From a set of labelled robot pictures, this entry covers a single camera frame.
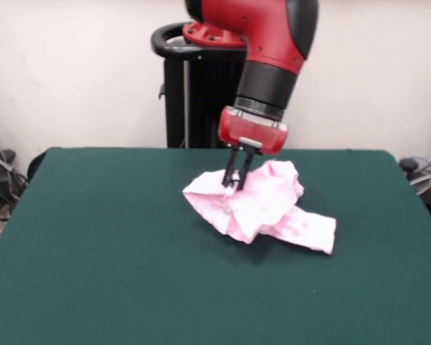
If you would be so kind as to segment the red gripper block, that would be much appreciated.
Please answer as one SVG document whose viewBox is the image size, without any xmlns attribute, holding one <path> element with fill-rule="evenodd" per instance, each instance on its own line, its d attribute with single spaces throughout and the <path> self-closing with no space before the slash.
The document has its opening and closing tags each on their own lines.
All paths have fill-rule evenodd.
<svg viewBox="0 0 431 345">
<path fill-rule="evenodd" d="M 264 155 L 277 155 L 288 136 L 288 126 L 282 122 L 257 116 L 232 106 L 225 106 L 221 112 L 218 136 L 222 142 L 235 146 L 253 147 Z M 238 149 L 231 147 L 230 155 L 222 179 L 222 186 L 233 183 Z M 238 172 L 237 190 L 243 190 L 254 155 L 247 153 Z"/>
</svg>

